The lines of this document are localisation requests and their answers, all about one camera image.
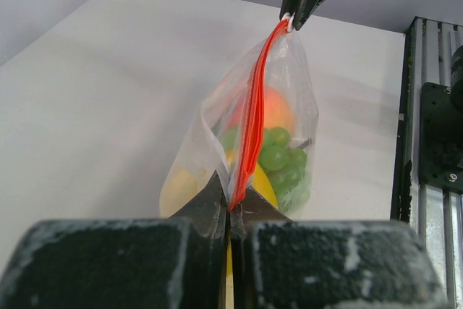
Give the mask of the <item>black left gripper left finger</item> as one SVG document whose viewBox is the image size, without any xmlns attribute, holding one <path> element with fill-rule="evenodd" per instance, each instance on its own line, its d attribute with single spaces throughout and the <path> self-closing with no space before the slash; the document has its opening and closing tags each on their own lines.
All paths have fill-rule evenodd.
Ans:
<svg viewBox="0 0 463 309">
<path fill-rule="evenodd" d="M 40 221 L 1 277 L 1 306 L 224 308 L 227 228 L 217 174 L 166 219 Z"/>
</svg>

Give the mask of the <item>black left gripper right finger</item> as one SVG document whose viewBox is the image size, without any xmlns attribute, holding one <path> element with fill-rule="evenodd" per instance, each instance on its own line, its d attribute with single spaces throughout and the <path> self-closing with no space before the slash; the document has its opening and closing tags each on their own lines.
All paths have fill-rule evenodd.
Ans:
<svg viewBox="0 0 463 309">
<path fill-rule="evenodd" d="M 293 221 L 255 190 L 230 213 L 236 308 L 448 308 L 405 223 Z"/>
</svg>

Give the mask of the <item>clear zip top bag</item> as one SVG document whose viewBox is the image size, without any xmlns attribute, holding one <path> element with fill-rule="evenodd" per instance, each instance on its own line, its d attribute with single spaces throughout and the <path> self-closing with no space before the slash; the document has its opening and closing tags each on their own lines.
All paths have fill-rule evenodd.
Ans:
<svg viewBox="0 0 463 309">
<path fill-rule="evenodd" d="M 292 144 L 312 140 L 312 184 L 319 110 L 307 55 L 290 14 L 285 14 L 271 34 L 245 54 L 199 105 L 169 174 L 178 167 L 186 169 L 196 179 L 197 194 L 217 175 L 228 205 L 241 203 L 247 190 L 253 189 L 248 179 L 263 142 L 265 87 L 277 89 L 293 109 Z M 245 90 L 241 119 L 236 127 L 225 130 L 236 98 Z"/>
</svg>

